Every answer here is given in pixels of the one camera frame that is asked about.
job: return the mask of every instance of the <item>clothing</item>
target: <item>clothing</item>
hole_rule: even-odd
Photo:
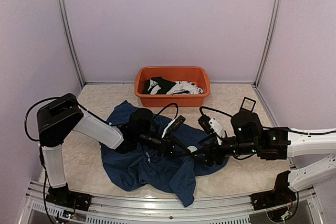
[[[114,125],[127,123],[129,116],[138,108],[127,101],[114,108],[107,122]],[[155,119],[159,130],[162,131],[171,119],[165,116],[157,116]],[[202,130],[182,124],[173,135],[186,146],[196,146],[206,137]],[[227,158],[221,166],[208,167],[191,157],[169,159],[157,156],[155,150],[138,144],[137,150],[120,154],[101,144],[101,157],[103,167],[111,181],[125,191],[132,191],[146,184],[162,190],[166,193],[175,193],[185,207],[194,201],[196,186],[195,176],[203,176],[214,173],[227,163]]]
[[[203,94],[203,90],[189,81],[168,81],[162,77],[148,80],[143,94]]]

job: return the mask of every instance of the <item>vertical metal post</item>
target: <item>vertical metal post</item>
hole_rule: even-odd
[[[255,82],[254,82],[255,87],[257,89],[258,89],[258,86],[260,84],[262,75],[263,75],[264,70],[265,70],[266,61],[267,61],[267,58],[268,58],[268,54],[269,54],[269,50],[270,50],[270,47],[271,47],[271,43],[272,43],[272,39],[273,39],[273,35],[274,35],[276,23],[277,23],[277,18],[278,18],[278,14],[279,14],[280,2],[281,2],[281,0],[274,0],[274,2],[273,2],[273,9],[272,9],[271,20],[270,20],[269,27],[268,27],[267,38],[266,38],[264,50],[263,50],[263,53],[262,53],[262,58],[261,58],[261,61],[260,61],[258,73],[257,73],[256,79],[255,79]]]
[[[80,64],[79,64],[79,60],[78,60],[78,57],[77,57],[75,46],[73,44],[74,41],[72,39],[71,30],[70,30],[70,26],[69,26],[69,21],[68,21],[68,17],[67,17],[65,0],[57,0],[57,2],[58,2],[60,15],[61,15],[61,20],[62,20],[62,23],[63,23],[64,32],[65,32],[65,35],[66,35],[66,38],[67,38],[68,47],[69,47],[69,50],[70,50],[71,61],[72,61],[73,66],[75,68],[75,72],[76,72],[76,76],[77,76],[77,79],[79,81],[79,84],[83,88],[86,83],[85,83],[83,71],[82,71],[82,69],[80,67]]]

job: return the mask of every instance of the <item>crumpled fabric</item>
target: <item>crumpled fabric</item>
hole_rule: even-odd
[[[127,123],[129,116],[138,108],[127,101],[114,108],[107,119],[113,125]],[[160,132],[167,126],[171,119],[157,116],[155,119]],[[177,132],[172,133],[186,146],[196,146],[206,137],[202,130],[183,124]],[[194,201],[196,187],[195,176],[212,174],[227,163],[226,158],[222,165],[208,167],[191,157],[167,158],[157,156],[157,151],[138,144],[135,151],[120,154],[101,144],[101,157],[103,167],[111,181],[125,191],[132,191],[146,184],[166,193],[175,193],[185,207]]]

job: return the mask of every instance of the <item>white wall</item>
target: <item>white wall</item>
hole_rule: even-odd
[[[41,166],[38,147],[24,133],[36,101],[80,86],[66,45],[56,0],[0,0],[0,219],[14,223]],[[36,118],[29,129],[36,134]]]
[[[336,0],[282,0],[260,84],[278,124],[336,127],[335,80]],[[295,162],[302,167],[316,158],[300,157]],[[336,220],[335,188],[336,177],[315,186],[328,223]]]
[[[86,81],[134,81],[152,65],[197,65],[253,82],[273,0],[66,0]]]

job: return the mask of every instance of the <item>black and white garment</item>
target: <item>black and white garment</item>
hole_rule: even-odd
[[[154,77],[145,84],[143,94],[203,94],[203,90],[189,81],[168,81]]]

